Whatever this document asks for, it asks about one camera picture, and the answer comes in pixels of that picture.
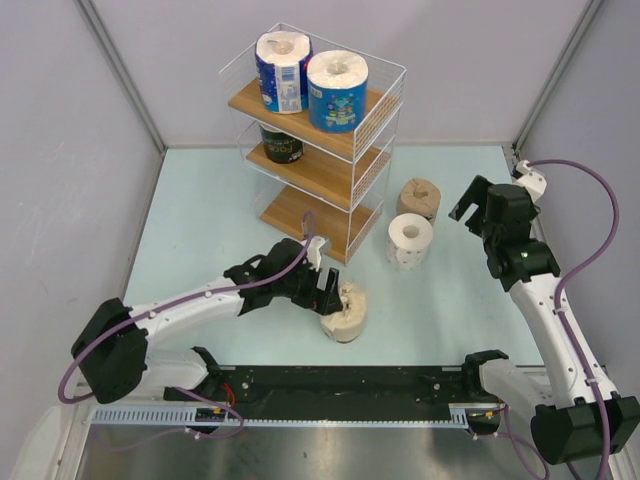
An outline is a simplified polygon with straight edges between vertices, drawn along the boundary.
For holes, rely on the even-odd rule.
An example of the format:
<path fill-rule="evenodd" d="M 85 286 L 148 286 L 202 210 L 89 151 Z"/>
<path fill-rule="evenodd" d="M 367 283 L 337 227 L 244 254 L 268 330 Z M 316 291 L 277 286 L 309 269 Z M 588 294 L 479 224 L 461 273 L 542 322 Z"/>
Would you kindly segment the beige paper roll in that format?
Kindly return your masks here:
<path fill-rule="evenodd" d="M 367 295 L 357 284 L 344 283 L 339 286 L 339 297 L 342 310 L 323 316 L 320 325 L 328 338 L 345 344 L 354 341 L 365 328 Z"/>

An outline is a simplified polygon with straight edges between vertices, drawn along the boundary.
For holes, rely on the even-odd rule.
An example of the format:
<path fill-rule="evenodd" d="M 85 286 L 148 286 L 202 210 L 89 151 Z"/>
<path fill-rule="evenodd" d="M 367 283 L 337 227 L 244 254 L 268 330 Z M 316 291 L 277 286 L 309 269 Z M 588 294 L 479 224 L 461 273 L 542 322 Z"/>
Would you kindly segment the black paper roll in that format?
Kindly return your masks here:
<path fill-rule="evenodd" d="M 268 159 L 277 164 L 296 162 L 304 155 L 304 143 L 287 133 L 259 124 L 262 146 Z"/>

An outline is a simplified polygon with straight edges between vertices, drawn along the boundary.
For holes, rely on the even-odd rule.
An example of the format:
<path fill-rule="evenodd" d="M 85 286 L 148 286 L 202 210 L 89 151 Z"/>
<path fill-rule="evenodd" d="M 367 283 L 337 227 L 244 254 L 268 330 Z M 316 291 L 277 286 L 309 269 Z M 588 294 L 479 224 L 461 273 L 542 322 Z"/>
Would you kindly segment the light blue paper roll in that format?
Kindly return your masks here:
<path fill-rule="evenodd" d="M 315 54 L 307 66 L 311 124 L 331 134 L 354 131 L 366 114 L 368 77 L 367 62 L 357 53 Z"/>

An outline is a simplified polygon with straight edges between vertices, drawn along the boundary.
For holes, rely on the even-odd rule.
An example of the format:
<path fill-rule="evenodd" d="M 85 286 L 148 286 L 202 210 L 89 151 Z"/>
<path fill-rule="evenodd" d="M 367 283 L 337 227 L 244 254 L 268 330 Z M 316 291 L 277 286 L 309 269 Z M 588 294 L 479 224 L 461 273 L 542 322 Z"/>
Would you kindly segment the dark blue paper roll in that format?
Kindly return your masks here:
<path fill-rule="evenodd" d="M 254 56 L 261 97 L 270 112 L 297 114 L 309 108 L 307 66 L 313 48 L 306 34 L 264 33 L 255 44 Z"/>

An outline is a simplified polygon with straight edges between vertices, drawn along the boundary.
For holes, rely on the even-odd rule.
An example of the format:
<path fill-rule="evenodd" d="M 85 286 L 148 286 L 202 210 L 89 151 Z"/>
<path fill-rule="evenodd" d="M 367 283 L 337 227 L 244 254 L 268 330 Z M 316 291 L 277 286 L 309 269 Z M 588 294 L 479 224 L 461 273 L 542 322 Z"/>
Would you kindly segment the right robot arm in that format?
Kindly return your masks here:
<path fill-rule="evenodd" d="M 463 393 L 473 401 L 494 395 L 529 423 L 544 460 L 570 463 L 619 453 L 639 425 L 639 402 L 623 397 L 596 361 L 562 287 L 560 267 L 549 246 L 531 234 L 545 183 L 494 184 L 476 176 L 449 216 L 466 220 L 499 280 L 524 316 L 544 362 L 548 385 L 531 379 L 498 351 L 466 358 Z"/>

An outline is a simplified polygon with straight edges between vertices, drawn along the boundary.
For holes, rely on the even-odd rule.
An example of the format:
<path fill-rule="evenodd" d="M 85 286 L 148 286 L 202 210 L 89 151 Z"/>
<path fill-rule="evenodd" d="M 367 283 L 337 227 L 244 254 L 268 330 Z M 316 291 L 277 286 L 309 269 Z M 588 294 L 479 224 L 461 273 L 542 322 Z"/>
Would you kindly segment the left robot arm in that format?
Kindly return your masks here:
<path fill-rule="evenodd" d="M 91 397 L 111 404 L 139 388 L 160 388 L 168 401 L 215 398 L 226 378 L 212 354 L 200 346 L 165 350 L 163 343 L 209 321 L 265 308 L 276 298 L 321 316 L 341 312 L 338 270 L 330 269 L 325 287 L 318 285 L 329 244 L 322 236 L 285 238 L 181 297 L 136 307 L 118 298 L 103 302 L 71 348 Z"/>

